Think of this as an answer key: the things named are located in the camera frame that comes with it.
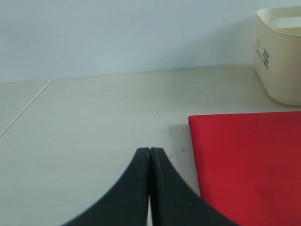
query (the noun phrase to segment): red fabric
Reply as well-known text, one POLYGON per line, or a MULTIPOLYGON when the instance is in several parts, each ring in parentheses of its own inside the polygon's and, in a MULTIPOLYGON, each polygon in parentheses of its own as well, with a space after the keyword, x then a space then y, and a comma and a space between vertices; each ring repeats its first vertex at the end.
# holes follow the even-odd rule
POLYGON ((205 201, 243 226, 301 226, 301 112, 189 120, 205 201))

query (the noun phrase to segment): plastic container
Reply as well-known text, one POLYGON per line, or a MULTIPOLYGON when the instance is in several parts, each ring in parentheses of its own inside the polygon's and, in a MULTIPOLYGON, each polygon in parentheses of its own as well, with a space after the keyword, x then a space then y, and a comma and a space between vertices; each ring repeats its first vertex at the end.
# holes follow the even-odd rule
POLYGON ((272 99, 301 106, 301 6, 257 12, 254 66, 272 99))

